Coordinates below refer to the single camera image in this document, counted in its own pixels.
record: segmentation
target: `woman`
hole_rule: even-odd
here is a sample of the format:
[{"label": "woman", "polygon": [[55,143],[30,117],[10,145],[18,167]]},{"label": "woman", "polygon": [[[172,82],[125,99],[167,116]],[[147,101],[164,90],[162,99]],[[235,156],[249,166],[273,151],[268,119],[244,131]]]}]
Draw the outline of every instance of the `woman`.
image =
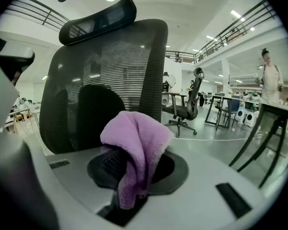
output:
[{"label": "woman", "polygon": [[189,88],[189,97],[190,97],[190,95],[191,95],[191,93],[192,93],[193,87],[194,87],[194,81],[191,80],[191,86],[190,86],[190,88]]},{"label": "woman", "polygon": [[256,78],[256,82],[263,85],[262,98],[268,103],[278,104],[279,93],[282,92],[283,77],[280,69],[274,65],[270,59],[269,51],[263,48],[261,55],[264,60],[264,71],[261,80]]}]

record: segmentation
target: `chair base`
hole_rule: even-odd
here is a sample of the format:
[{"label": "chair base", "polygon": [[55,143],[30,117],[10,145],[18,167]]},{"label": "chair base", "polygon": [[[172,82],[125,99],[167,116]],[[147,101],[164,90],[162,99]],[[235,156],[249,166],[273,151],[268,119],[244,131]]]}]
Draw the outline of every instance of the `chair base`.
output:
[{"label": "chair base", "polygon": [[187,129],[190,129],[190,130],[193,130],[193,134],[196,135],[197,132],[194,128],[191,128],[188,126],[187,122],[182,122],[183,119],[181,117],[178,118],[178,121],[175,121],[175,120],[169,120],[168,121],[168,124],[166,124],[165,126],[177,126],[177,129],[178,129],[178,133],[176,135],[177,138],[180,137],[180,127],[184,127],[184,128],[187,128]]}]

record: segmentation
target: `black mesh backrest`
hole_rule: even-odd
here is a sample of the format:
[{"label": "black mesh backrest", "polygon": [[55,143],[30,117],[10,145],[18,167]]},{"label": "black mesh backrest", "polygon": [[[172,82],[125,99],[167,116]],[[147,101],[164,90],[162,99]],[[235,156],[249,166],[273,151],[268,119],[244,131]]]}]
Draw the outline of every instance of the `black mesh backrest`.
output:
[{"label": "black mesh backrest", "polygon": [[194,75],[195,75],[195,81],[193,85],[193,90],[190,94],[187,103],[187,110],[191,119],[194,119],[197,116],[197,101],[198,101],[197,94],[200,90],[203,81],[204,72],[201,68],[196,68],[194,70]]},{"label": "black mesh backrest", "polygon": [[[167,38],[166,23],[152,19],[60,48],[42,99],[40,133],[45,145],[54,153],[99,146],[105,124],[124,108],[160,121]],[[61,91],[66,92],[64,101],[58,98]],[[50,127],[49,120],[56,125]],[[63,132],[57,129],[64,130],[64,136],[53,136]]]}]

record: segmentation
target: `chair seat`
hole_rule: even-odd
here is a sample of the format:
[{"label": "chair seat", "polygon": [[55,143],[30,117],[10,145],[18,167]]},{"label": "chair seat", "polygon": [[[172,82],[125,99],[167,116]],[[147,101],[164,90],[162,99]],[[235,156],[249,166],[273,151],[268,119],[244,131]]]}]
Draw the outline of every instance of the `chair seat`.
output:
[{"label": "chair seat", "polygon": [[[174,114],[174,107],[173,106],[163,107],[162,110],[167,112],[167,113]],[[177,116],[179,116],[179,117],[187,118],[189,116],[186,106],[177,105],[176,110],[177,110]]]}]

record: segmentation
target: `chair headrest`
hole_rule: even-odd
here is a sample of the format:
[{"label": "chair headrest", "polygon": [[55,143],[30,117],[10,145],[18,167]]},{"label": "chair headrest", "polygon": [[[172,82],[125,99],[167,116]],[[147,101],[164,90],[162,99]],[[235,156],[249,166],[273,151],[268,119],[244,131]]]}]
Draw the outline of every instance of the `chair headrest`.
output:
[{"label": "chair headrest", "polygon": [[135,18],[133,1],[120,0],[96,14],[67,22],[60,30],[59,40],[64,45],[74,44],[127,26]]}]

